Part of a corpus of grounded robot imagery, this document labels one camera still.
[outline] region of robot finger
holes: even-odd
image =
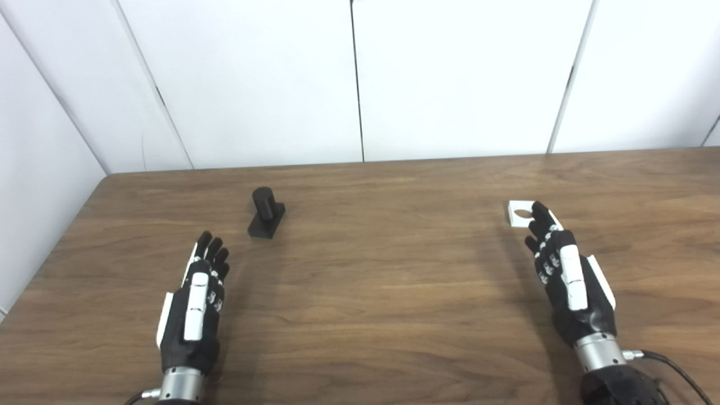
[[[207,246],[207,250],[205,250],[205,255],[203,256],[203,259],[206,259],[208,262],[213,262],[215,260],[215,255],[219,252],[220,248],[222,247],[222,239],[215,238],[213,239],[210,244]]]
[[[205,251],[207,250],[207,246],[210,244],[212,240],[212,233],[205,231],[200,235],[200,237],[197,239],[197,243],[195,244],[194,249],[194,256],[203,258]]]
[[[538,252],[540,252],[540,244],[532,236],[528,236],[525,238],[525,246],[527,246],[528,249],[530,249],[530,252],[533,252],[533,254],[537,254]]]
[[[547,232],[549,230],[547,226],[544,226],[538,221],[530,221],[528,229],[540,242],[545,240],[545,235],[547,235]]]
[[[547,228],[551,231],[562,230],[560,221],[557,220],[555,214],[553,214],[548,207],[543,205],[542,202],[536,201],[533,204],[533,218],[535,218],[536,221],[547,225]]]
[[[227,277],[230,272],[230,265],[228,263],[222,263],[215,271],[217,272],[217,278],[220,279],[220,281],[225,281],[225,277]]]
[[[225,260],[228,259],[228,256],[230,256],[230,252],[228,252],[227,248],[222,248],[216,255],[215,260],[213,260],[212,264],[214,267],[219,267],[222,263],[225,263]]]

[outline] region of silver metal wrist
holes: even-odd
[[[184,399],[200,402],[202,399],[202,372],[196,368],[173,367],[165,371],[159,401]]]
[[[589,373],[598,368],[626,364],[615,337],[608,333],[587,335],[573,345],[582,369]]]

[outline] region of wood grain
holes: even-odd
[[[246,234],[261,185],[287,204],[271,241]],[[720,401],[720,148],[112,175],[0,325],[0,401],[157,386],[163,295],[209,229],[232,270],[207,404],[578,404],[510,199],[597,255],[625,348]]]

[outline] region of robotic hand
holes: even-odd
[[[192,249],[181,287],[167,293],[158,325],[161,388],[142,391],[127,401],[158,398],[158,405],[199,405],[205,377],[217,362],[217,326],[225,300],[223,280],[230,271],[222,239],[205,231]]]
[[[535,255],[535,270],[552,305],[552,323],[575,349],[585,374],[581,397],[586,405],[665,405],[658,385],[627,360],[643,357],[622,351],[616,341],[615,297],[595,257],[581,255],[571,231],[552,211],[532,205],[525,245]]]

